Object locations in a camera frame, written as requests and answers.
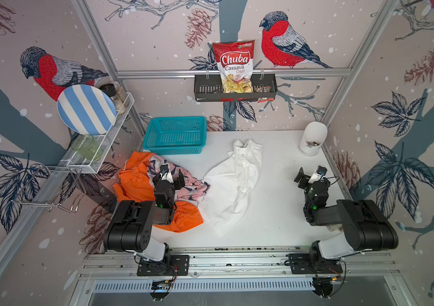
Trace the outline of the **white shorts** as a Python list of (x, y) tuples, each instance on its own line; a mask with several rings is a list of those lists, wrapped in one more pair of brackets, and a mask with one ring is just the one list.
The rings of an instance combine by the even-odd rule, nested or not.
[(224, 237), (245, 215), (262, 167), (263, 147), (249, 139), (236, 140), (228, 158), (205, 176), (209, 185), (199, 211), (211, 231)]

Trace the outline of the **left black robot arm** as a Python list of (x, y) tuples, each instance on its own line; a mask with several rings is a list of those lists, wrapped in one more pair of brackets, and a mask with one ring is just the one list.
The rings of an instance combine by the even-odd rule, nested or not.
[(152, 237), (154, 225), (169, 225), (177, 210), (176, 191), (185, 187), (184, 176), (173, 178), (167, 165), (153, 178), (154, 200), (119, 203), (103, 238), (108, 251), (129, 252), (140, 258), (138, 276), (178, 274), (187, 256), (171, 256), (166, 243)]

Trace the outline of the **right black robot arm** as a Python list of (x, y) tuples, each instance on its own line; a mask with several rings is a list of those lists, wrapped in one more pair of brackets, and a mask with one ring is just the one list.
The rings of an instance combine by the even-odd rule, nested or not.
[(312, 175), (301, 168), (294, 178), (304, 191), (303, 213), (311, 226), (340, 226), (342, 232), (311, 244), (307, 254), (291, 254), (288, 261), (293, 274), (340, 272), (340, 259), (364, 251), (395, 249), (399, 238), (372, 200), (337, 200), (327, 205), (329, 187), (327, 169), (318, 166)]

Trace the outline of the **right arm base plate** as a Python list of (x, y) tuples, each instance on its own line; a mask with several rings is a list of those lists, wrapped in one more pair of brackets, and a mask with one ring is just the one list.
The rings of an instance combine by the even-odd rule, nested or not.
[(322, 257), (311, 257), (306, 253), (292, 253), (284, 263), (289, 266), (293, 275), (334, 274), (343, 273), (338, 260), (325, 260)]

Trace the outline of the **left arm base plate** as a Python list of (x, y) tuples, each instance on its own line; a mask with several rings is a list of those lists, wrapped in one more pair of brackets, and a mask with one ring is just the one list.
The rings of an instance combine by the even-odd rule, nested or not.
[(171, 255), (169, 261), (149, 261), (144, 258), (140, 259), (137, 275), (139, 277), (147, 276), (187, 276), (190, 266), (190, 257), (188, 255)]

